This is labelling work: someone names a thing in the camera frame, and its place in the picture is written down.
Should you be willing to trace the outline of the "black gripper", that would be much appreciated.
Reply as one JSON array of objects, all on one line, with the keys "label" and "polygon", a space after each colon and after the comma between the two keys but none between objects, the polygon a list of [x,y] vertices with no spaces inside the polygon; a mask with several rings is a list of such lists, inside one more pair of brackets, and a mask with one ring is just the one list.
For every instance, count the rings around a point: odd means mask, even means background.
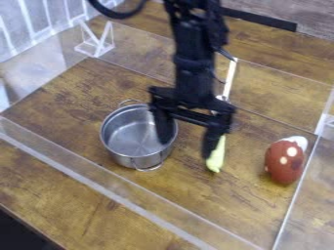
[{"label": "black gripper", "polygon": [[236,108],[208,95],[202,100],[180,100],[176,90],[149,87],[149,110],[153,116],[159,142],[167,144],[173,136],[173,119],[204,127],[200,155],[207,159],[218,147],[220,137],[230,132]]}]

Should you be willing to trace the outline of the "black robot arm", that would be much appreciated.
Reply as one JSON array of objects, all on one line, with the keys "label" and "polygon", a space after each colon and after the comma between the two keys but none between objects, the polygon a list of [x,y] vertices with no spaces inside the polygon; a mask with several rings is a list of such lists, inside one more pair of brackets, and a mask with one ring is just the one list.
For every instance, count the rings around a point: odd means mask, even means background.
[{"label": "black robot arm", "polygon": [[183,120],[203,126],[202,157],[218,148],[230,132],[235,107],[215,98],[215,54],[227,44],[228,28],[219,13],[219,0],[163,0],[175,39],[175,86],[148,88],[149,111],[157,139],[173,136],[171,124]]}]

